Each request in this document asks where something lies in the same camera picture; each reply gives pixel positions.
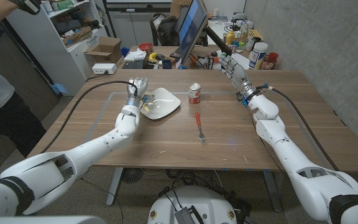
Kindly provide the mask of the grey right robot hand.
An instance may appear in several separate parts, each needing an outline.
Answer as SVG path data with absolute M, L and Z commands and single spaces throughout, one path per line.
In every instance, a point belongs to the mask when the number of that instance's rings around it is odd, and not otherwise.
M 236 93 L 237 100 L 247 106 L 251 99 L 257 96 L 259 90 L 252 86 L 246 71 L 234 58 L 226 53 L 219 56 L 221 68 L 219 71 L 230 79 L 234 88 L 238 90 Z

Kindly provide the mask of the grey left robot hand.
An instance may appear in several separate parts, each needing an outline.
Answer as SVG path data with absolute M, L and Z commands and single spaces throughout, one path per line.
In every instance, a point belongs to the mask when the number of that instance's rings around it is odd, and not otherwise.
M 129 83 L 127 85 L 128 99 L 126 105 L 141 108 L 144 103 L 150 103 L 155 99 L 155 95 L 146 93 L 148 78 L 130 78 Z

